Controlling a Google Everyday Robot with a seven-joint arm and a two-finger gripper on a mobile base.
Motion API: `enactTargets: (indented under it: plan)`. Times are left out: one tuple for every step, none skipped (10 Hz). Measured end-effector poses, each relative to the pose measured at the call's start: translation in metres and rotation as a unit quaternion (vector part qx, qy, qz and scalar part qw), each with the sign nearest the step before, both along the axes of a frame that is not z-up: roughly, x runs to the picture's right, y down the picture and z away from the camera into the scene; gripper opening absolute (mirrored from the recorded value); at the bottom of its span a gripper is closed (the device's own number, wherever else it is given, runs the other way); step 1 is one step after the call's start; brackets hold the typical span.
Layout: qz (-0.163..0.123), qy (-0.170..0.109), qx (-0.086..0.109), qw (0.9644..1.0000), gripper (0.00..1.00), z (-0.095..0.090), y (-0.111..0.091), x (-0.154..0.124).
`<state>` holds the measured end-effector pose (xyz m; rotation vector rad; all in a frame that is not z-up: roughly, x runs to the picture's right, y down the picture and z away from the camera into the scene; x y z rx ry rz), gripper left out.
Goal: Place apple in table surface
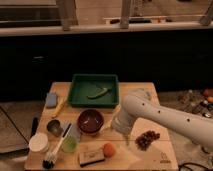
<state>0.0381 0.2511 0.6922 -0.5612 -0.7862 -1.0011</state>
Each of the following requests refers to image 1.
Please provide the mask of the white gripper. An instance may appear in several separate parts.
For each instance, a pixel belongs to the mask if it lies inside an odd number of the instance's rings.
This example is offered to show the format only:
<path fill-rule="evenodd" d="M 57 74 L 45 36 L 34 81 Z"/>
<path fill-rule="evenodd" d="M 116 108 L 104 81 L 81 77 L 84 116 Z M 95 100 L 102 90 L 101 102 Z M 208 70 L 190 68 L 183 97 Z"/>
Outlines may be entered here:
<path fill-rule="evenodd" d="M 129 135 L 134 126 L 134 117 L 127 113 L 118 113 L 111 122 L 111 127 L 120 134 Z"/>

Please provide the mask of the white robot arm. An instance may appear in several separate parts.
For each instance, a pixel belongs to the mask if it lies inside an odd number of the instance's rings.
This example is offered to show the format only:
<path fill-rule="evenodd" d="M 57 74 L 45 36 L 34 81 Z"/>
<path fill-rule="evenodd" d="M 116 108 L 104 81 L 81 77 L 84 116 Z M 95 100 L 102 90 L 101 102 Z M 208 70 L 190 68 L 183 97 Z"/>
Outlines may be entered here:
<path fill-rule="evenodd" d="M 155 104 L 144 89 L 134 89 L 124 95 L 121 108 L 112 119 L 111 127 L 123 135 L 128 135 L 138 118 L 158 123 L 213 150 L 212 119 Z"/>

